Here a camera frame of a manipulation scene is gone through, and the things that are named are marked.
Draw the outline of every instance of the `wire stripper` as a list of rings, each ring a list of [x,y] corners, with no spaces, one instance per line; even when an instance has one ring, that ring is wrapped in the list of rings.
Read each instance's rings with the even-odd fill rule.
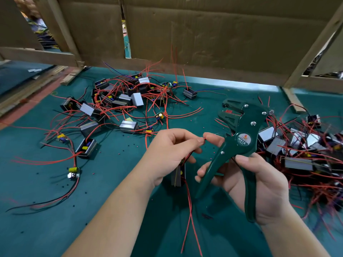
[[[235,155],[250,156],[256,151],[258,132],[268,115],[274,113],[261,104],[226,99],[222,106],[235,113],[218,112],[219,118],[224,121],[232,136],[226,135],[225,141],[215,154],[205,176],[202,178],[196,198],[199,198],[215,176],[217,170]],[[249,222],[255,222],[256,177],[255,173],[242,169],[245,181],[245,215]]]

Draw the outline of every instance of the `green table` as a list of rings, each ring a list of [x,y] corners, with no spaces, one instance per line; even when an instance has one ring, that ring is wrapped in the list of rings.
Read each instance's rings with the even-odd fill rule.
[[[123,74],[132,74],[121,70]],[[81,77],[101,79],[115,76],[107,69],[91,68],[83,72]],[[160,81],[171,81],[173,76],[156,77]],[[84,88],[92,85],[89,79],[77,77],[70,86],[61,86],[56,92],[58,96],[75,96],[78,98]],[[257,95],[263,102],[268,102],[278,117],[289,105],[284,94],[277,87],[252,85],[247,83],[228,82],[213,79],[187,77],[187,82],[194,90],[216,88],[213,85],[225,85],[227,90],[219,90],[228,98],[254,99]],[[86,99],[90,101],[90,90]],[[298,97],[313,114],[340,115],[341,95],[321,94],[299,90]],[[182,88],[176,95],[183,98]],[[181,104],[168,104],[169,115],[180,115],[204,109],[187,118],[169,120],[169,128],[185,128],[201,136],[203,132],[224,134],[223,126],[214,118],[221,109],[221,102],[226,96],[200,92],[197,99],[189,102],[191,107]],[[60,110],[61,99],[48,96],[35,108],[21,117],[16,126],[40,127],[50,129],[50,121],[56,115],[52,110]],[[296,115],[289,110],[284,121]],[[341,121],[328,118],[325,122],[342,128]],[[15,156],[36,161],[64,159],[70,156],[67,150],[44,147],[39,142],[43,139],[43,131],[36,129],[17,129],[8,127],[0,131],[0,256],[60,256],[92,220],[110,193],[126,177],[145,152],[143,135],[123,134],[115,129],[97,134],[97,147],[94,160],[78,159],[83,170],[75,192],[63,203],[45,211],[33,212],[29,209],[18,209],[5,213],[5,210],[26,203],[40,202],[63,195],[72,185],[66,178],[66,168],[72,166],[68,160],[53,165],[24,165],[11,161]],[[71,136],[75,144],[82,140],[81,135]],[[192,197],[197,190],[194,180],[197,169],[209,161],[217,149],[208,142],[203,146],[203,153],[196,155],[197,163],[187,163],[186,178]],[[303,201],[299,200],[297,190],[291,190],[294,204],[305,207],[307,199],[303,192]],[[259,227],[248,223],[243,213],[237,210],[234,203],[220,189],[211,186],[206,196],[200,200],[193,199],[193,217],[203,256],[271,256],[267,243]],[[297,209],[300,215],[304,210]],[[208,220],[202,213],[212,216]],[[313,227],[317,214],[312,212],[307,220]],[[138,235],[132,256],[179,256],[189,216],[186,188],[174,188],[170,185],[170,177],[166,177],[157,187],[149,201],[143,224]],[[341,256],[340,246],[343,243],[342,226],[334,220],[336,237],[333,241],[323,225],[316,234],[332,256]],[[199,251],[192,228],[189,228],[183,256],[199,256]]]

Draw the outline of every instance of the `forearm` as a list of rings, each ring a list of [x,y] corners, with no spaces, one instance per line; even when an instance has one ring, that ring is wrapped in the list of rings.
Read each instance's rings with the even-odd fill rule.
[[[274,257],[330,257],[291,207],[280,220],[261,228]]]
[[[154,185],[133,170],[112,192],[63,257],[130,256]]]

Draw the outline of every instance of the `person's right arm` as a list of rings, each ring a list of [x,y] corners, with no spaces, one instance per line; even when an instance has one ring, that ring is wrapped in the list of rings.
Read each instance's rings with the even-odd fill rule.
[[[211,133],[204,133],[203,137],[218,147],[224,142],[223,137]],[[330,257],[291,206],[286,177],[256,153],[251,157],[237,155],[235,160],[256,174],[256,222],[261,226],[273,256]],[[196,181],[201,181],[210,163],[198,170]],[[215,176],[212,183],[223,187],[244,211],[245,183],[240,168],[231,160],[218,172],[224,176]]]

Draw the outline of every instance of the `round label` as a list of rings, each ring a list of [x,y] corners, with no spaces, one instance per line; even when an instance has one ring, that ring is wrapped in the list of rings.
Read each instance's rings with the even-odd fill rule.
[[[251,137],[249,134],[241,133],[237,136],[238,144],[242,146],[248,146],[251,143]]]

